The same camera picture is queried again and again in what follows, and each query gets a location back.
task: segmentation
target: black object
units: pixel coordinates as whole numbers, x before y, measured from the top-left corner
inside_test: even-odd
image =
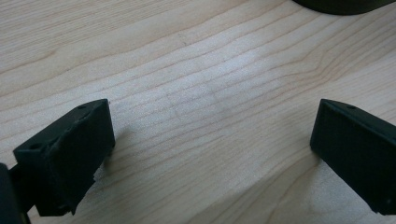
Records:
[[[311,148],[382,215],[396,215],[396,127],[356,106],[321,100]]]
[[[114,146],[106,99],[80,105],[53,122],[14,150],[18,164],[9,175],[0,166],[0,223],[29,223],[26,212],[33,205],[42,217],[75,214]],[[22,216],[15,218],[16,213]]]
[[[312,10],[334,15],[357,15],[393,3],[396,0],[293,0]]]

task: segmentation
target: light wood surface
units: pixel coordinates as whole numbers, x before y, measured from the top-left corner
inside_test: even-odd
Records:
[[[0,162],[108,98],[117,145],[77,214],[33,223],[396,223],[309,147],[321,98],[396,124],[396,5],[0,3]]]

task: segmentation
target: black plastic block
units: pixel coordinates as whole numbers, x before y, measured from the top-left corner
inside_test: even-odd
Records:
[[[18,199],[12,188],[8,168],[0,163],[0,221],[2,224],[24,224],[29,218],[18,205]]]
[[[396,215],[396,127],[353,105],[321,100],[311,148],[373,211]]]
[[[14,150],[40,216],[73,214],[115,145],[107,100],[80,105]]]

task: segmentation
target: black plastic bracket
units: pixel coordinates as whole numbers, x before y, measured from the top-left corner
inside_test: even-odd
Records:
[[[396,127],[353,105],[321,100],[311,148],[382,215],[396,215]]]
[[[33,205],[42,217],[75,214],[114,146],[108,100],[74,108],[14,150],[18,164],[9,174],[0,166],[0,222],[29,223]],[[10,214],[19,220],[7,222]]]

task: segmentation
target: wood grain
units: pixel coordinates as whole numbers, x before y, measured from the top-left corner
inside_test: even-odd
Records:
[[[309,148],[321,98],[396,124],[396,5],[0,2],[0,162],[108,98],[117,145],[75,216],[33,223],[396,223]]]

